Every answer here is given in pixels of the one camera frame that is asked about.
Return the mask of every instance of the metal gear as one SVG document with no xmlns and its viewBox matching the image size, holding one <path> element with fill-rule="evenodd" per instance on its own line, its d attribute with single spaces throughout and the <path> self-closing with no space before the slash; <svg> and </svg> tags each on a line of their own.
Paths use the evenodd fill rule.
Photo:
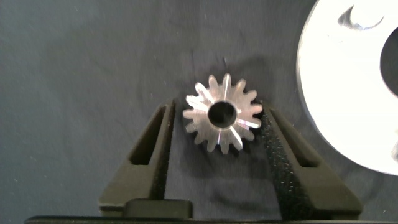
<svg viewBox="0 0 398 224">
<path fill-rule="evenodd" d="M 207 141 L 207 151 L 221 146 L 221 152 L 227 154 L 229 144 L 237 150 L 243 148 L 241 138 L 248 141 L 254 139 L 249 128 L 259 128 L 261 120 L 253 118 L 262 111 L 260 104 L 251 104 L 257 96 L 256 90 L 244 93 L 246 81 L 241 79 L 236 86 L 231 86 L 231 76 L 224 76 L 223 84 L 209 76 L 209 88 L 201 83 L 195 85 L 198 96 L 186 97 L 187 103 L 193 109 L 183 111 L 184 118 L 193 121 L 186 126 L 189 133 L 197 131 L 195 144 Z"/>
</svg>

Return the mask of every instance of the shaft hole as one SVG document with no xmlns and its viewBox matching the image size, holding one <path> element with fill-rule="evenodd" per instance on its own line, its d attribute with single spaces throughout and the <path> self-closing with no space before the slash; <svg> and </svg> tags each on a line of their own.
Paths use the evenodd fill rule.
<svg viewBox="0 0 398 224">
<path fill-rule="evenodd" d="M 217 102 L 210 107 L 207 116 L 213 125 L 226 128 L 235 122 L 236 110 L 230 103 Z"/>
<path fill-rule="evenodd" d="M 384 82 L 398 96 L 398 29 L 394 30 L 384 44 L 380 58 L 380 71 Z"/>
</svg>

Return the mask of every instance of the center hole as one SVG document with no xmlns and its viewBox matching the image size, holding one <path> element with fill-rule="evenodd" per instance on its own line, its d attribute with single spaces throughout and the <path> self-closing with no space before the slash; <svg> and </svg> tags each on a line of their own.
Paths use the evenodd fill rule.
<svg viewBox="0 0 398 224">
<path fill-rule="evenodd" d="M 230 103 L 218 102 L 210 107 L 207 116 L 215 126 L 226 128 L 235 122 L 236 110 Z"/>
<path fill-rule="evenodd" d="M 398 28 L 384 44 L 380 58 L 380 70 L 384 82 L 398 96 Z"/>
</svg>

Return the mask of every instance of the gray cloth background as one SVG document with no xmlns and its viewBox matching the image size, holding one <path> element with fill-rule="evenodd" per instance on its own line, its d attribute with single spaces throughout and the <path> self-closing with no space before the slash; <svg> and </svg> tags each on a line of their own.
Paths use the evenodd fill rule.
<svg viewBox="0 0 398 224">
<path fill-rule="evenodd" d="M 178 114 L 165 196 L 191 200 L 197 219 L 280 218 L 260 148 L 208 154 L 183 131 L 184 96 L 225 66 L 319 151 L 364 203 L 361 219 L 398 220 L 398 177 L 332 149 L 300 103 L 296 53 L 313 4 L 2 1 L 0 223 L 99 215 L 102 190 L 169 98 Z"/>
</svg>

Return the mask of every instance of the black holder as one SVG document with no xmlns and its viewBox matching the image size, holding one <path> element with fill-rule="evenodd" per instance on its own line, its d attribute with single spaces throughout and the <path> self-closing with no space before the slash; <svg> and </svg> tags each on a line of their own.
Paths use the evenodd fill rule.
<svg viewBox="0 0 398 224">
<path fill-rule="evenodd" d="M 263 108 L 257 138 L 262 138 L 267 151 L 283 222 L 344 219 L 339 223 L 353 223 L 347 220 L 358 219 L 362 211 L 358 198 L 280 113 L 264 103 Z M 107 217 L 33 217 L 25 223 L 198 222 L 192 220 L 191 202 L 164 200 L 174 117 L 174 101 L 155 112 L 99 199 L 101 213 Z"/>
</svg>

